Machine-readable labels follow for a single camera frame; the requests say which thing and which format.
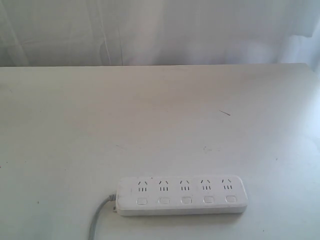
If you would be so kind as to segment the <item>white five-outlet power strip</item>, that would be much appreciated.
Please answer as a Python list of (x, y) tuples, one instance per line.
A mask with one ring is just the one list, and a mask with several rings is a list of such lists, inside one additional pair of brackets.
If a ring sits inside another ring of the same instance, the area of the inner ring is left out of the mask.
[(115, 200), (121, 216), (241, 214), (247, 206), (236, 175), (124, 177)]

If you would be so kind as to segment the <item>white sheer curtain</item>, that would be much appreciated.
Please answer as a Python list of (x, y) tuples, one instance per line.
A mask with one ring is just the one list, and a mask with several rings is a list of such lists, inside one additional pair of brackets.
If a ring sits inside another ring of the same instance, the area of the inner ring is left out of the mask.
[(317, 0), (3, 0), (0, 64), (305, 63), (320, 71)]

